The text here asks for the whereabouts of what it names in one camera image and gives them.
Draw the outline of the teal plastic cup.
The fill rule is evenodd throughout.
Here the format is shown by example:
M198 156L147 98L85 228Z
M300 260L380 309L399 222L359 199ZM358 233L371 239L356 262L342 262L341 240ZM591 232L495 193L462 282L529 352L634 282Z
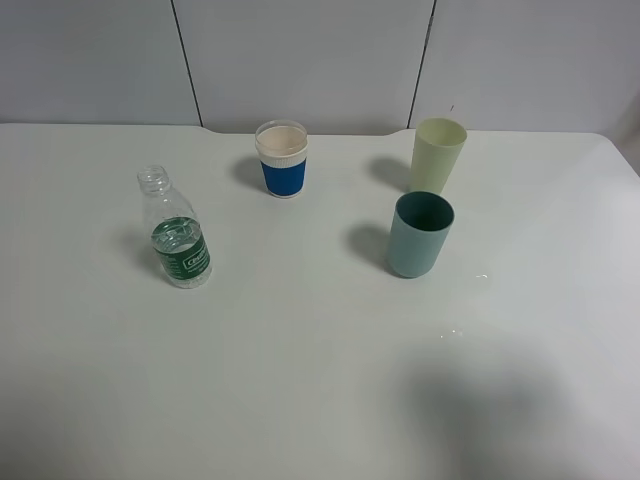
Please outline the teal plastic cup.
M402 195L395 204L387 262L403 278L428 273L439 256L455 213L443 197L427 191Z

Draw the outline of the clear bottle with green label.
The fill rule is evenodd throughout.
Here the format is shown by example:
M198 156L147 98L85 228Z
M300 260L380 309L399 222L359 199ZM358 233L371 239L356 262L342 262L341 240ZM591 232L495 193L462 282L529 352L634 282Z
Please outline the clear bottle with green label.
M187 198L159 165L137 174L146 237L169 281L183 289L199 287L212 273L202 226Z

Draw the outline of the white cup with blue sleeve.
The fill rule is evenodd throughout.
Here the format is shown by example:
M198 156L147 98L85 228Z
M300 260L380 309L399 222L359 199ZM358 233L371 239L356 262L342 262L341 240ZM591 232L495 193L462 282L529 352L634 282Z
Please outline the white cup with blue sleeve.
M298 195L306 171L306 129L291 120L268 121L257 129L255 147L268 192L278 198Z

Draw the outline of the pale yellow plastic cup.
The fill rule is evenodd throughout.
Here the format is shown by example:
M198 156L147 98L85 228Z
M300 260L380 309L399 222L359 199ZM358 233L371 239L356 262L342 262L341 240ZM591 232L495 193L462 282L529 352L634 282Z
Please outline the pale yellow plastic cup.
M409 190L440 194L466 140L466 129L453 120L423 120L415 130Z

